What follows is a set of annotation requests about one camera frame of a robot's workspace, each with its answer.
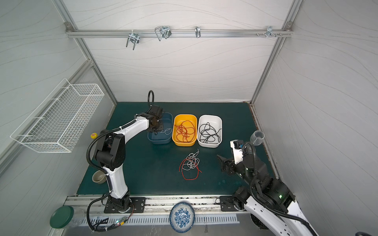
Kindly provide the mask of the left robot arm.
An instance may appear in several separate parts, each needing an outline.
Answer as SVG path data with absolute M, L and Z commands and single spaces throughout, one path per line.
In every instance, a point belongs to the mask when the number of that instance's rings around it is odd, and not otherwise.
M 135 115 L 134 119 L 125 125 L 103 130 L 87 149 L 87 162 L 105 174 L 109 187 L 106 194 L 109 205 L 118 211 L 126 211 L 131 205 L 130 191 L 123 172 L 126 143 L 143 131 L 161 131 L 162 115 L 163 109 L 160 106 L 150 105 L 147 112 Z

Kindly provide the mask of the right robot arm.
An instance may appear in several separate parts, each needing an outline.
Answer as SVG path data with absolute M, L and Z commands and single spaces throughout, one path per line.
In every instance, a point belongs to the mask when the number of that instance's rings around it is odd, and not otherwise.
M 317 232 L 308 222 L 294 194 L 280 180 L 268 173 L 266 164 L 258 157 L 247 154 L 236 163 L 217 155 L 221 171 L 238 175 L 247 183 L 239 187 L 227 203 L 234 210 L 247 211 L 253 223 L 277 236 L 316 236 Z

